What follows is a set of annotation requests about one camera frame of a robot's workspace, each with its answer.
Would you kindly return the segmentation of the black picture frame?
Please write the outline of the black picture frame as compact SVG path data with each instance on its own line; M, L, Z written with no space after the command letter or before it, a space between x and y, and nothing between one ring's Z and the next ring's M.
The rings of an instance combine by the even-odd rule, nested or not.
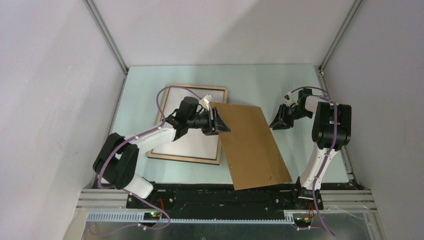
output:
M157 94L157 96L156 96L156 105L157 105L157 107L158 107L158 111L159 111L159 113L158 113L158 117L157 117L157 120L156 120L156 123L157 124L160 124L161 122L162 122L162 120L163 119L165 119L166 117L168 117L168 116L165 116L164 115L164 112L162 111L162 109L161 109L161 102L162 102L162 99L163 99L163 93L164 93L164 91L165 90L167 90L167 89L169 89L169 88L183 88L183 86L182 85L189 85L189 84L182 84L182 83L170 83L170 84L168 84L166 87L164 87L163 89L161 89L160 91L159 91L159 93ZM197 98L197 99L202 99L201 97L199 97L196 93L194 93L194 92L192 92L192 94L193 95L195 95L194 97L195 98ZM210 101L210 106L211 107L213 107L213 103L215 103L215 102L212 102L212 101ZM220 138L219 138L219 142L220 142L220 145L221 145L221 147L220 147L220 161L219 161L219 164L221 163L221 150L222 150L222 143L221 143L221 140L220 140ZM211 164L211 163L202 163L202 162L191 162L191 161L180 161L180 160L170 160L170 161L179 161L179 162L187 162L187 163L197 163L197 164L208 164L208 165L219 165L219 164Z

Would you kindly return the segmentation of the brown cardboard backing board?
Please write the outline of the brown cardboard backing board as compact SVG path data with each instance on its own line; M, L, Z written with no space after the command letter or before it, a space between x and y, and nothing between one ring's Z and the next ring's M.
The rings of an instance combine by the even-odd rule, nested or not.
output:
M236 191L291 183L267 120L259 106L212 103L230 132L219 139Z

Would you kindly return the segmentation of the autumn leaves photo print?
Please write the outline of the autumn leaves photo print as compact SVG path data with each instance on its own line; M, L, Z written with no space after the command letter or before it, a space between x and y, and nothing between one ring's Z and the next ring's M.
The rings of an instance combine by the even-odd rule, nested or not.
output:
M180 106L184 97L194 97L194 92L203 98L212 96L212 102L226 103L228 89L202 85L183 84L183 88L172 87L163 91L161 109L167 117ZM205 136L200 129L189 129L180 139L152 149L149 158L218 165L221 156L219 136Z

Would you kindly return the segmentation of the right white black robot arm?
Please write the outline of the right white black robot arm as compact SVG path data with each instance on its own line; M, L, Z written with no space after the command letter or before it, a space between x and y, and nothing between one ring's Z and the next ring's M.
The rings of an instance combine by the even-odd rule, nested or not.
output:
M321 95L313 94L313 87L304 86L285 95L286 102L279 106L276 116L269 124L273 131L288 130L302 118L313 119L311 139L313 150L305 170L297 178L291 204L304 209L319 198L323 176L337 153L351 139L352 107L338 104L323 90Z

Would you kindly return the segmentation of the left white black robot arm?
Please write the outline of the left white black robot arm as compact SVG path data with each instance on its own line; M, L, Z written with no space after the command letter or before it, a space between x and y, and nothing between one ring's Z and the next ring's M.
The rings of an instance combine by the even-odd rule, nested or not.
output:
M152 129L131 137L116 132L110 134L92 166L98 175L98 187L136 195L145 208L156 206L158 194L153 191L153 184L136 174L139 153L175 142L190 129L200 129L206 136L229 133L231 129L221 119L217 108L210 105L211 98L211 95L201 99L186 96L178 108Z

